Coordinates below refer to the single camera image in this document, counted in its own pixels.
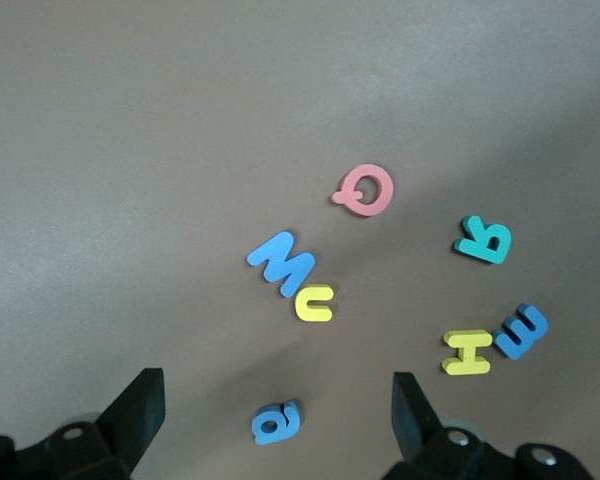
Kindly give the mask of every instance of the gray surface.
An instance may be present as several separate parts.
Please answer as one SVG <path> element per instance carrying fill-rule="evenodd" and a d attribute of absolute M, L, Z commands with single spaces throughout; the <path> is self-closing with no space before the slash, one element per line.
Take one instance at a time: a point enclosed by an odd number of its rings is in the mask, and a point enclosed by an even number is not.
<path fill-rule="evenodd" d="M 364 162 L 396 185 L 371 219 L 327 201 Z M 503 265 L 451 252 L 467 214 L 511 229 Z M 328 324 L 244 260 L 287 228 Z M 441 372 L 444 332 L 522 301 L 550 321 L 528 354 Z M 377 479 L 394 370 L 600 478 L 600 1 L 0 2 L 0 432 L 146 366 L 168 416 L 136 480 Z M 256 446 L 291 398 L 300 433 Z"/>

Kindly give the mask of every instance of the letter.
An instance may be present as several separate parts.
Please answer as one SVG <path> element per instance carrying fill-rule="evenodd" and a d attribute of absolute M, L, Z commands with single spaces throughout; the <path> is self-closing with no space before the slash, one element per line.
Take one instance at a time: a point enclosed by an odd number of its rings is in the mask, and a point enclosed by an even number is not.
<path fill-rule="evenodd" d="M 462 227 L 470 238 L 456 240 L 453 248 L 488 263 L 504 262 L 511 246 L 511 232 L 507 227 L 497 223 L 485 226 L 477 215 L 464 217 Z"/>
<path fill-rule="evenodd" d="M 358 182 L 364 178 L 373 179 L 377 186 L 376 197 L 370 204 L 361 203 L 362 192 L 356 190 Z M 363 217 L 373 217 L 382 213 L 393 198 L 393 180 L 383 168 L 365 163 L 358 165 L 342 179 L 340 190 L 331 195 L 331 201 L 344 205 L 349 210 Z"/>
<path fill-rule="evenodd" d="M 523 303 L 518 307 L 520 318 L 507 317 L 504 331 L 493 332 L 493 343 L 512 360 L 518 360 L 549 329 L 547 319 L 533 305 Z"/>
<path fill-rule="evenodd" d="M 493 341 L 485 330 L 454 330 L 445 333 L 444 341 L 458 349 L 458 357 L 447 358 L 442 368 L 449 375 L 481 375 L 491 370 L 491 364 L 476 356 L 476 347 L 488 347 Z"/>
<path fill-rule="evenodd" d="M 333 317 L 326 305 L 313 305 L 313 301 L 329 301 L 333 298 L 333 289 L 329 285 L 307 285 L 296 295 L 296 314 L 305 322 L 328 322 Z"/>
<path fill-rule="evenodd" d="M 267 282 L 276 282 L 281 278 L 280 293 L 283 297 L 293 297 L 316 264 L 309 252 L 302 252 L 287 258 L 293 247 L 294 238 L 289 232 L 280 232 L 247 255 L 252 267 L 268 262 L 264 268 Z"/>
<path fill-rule="evenodd" d="M 282 405 L 260 408 L 251 422 L 251 431 L 258 445 L 281 442 L 293 437 L 300 430 L 300 412 L 292 401 Z"/>

